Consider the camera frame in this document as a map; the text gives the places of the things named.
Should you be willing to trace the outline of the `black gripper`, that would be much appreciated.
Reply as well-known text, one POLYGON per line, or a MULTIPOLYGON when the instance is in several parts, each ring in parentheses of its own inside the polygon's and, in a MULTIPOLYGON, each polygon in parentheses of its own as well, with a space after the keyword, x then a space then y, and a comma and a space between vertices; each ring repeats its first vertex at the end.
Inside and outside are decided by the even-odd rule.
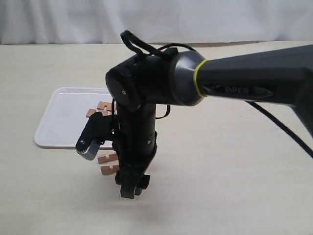
POLYGON ((147 155, 123 153, 117 144, 112 144, 112 146, 119 161, 115 182, 120 186, 120 196, 134 199, 134 195, 140 195, 142 190, 147 189, 149 185, 151 176, 147 175, 146 171, 155 157, 157 145, 154 144, 152 151, 147 155))

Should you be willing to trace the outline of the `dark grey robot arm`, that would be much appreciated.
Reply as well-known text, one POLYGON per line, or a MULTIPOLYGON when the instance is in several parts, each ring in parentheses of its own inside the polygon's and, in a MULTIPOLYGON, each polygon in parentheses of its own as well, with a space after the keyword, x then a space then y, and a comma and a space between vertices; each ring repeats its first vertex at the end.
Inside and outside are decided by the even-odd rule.
POLYGON ((205 97, 243 100, 254 107, 275 103, 292 108, 313 130, 311 45, 206 60, 195 50, 176 48, 137 54, 110 69, 106 85, 117 104, 119 155, 116 183, 123 198, 149 184, 145 174, 157 144, 158 104, 195 106, 205 97))

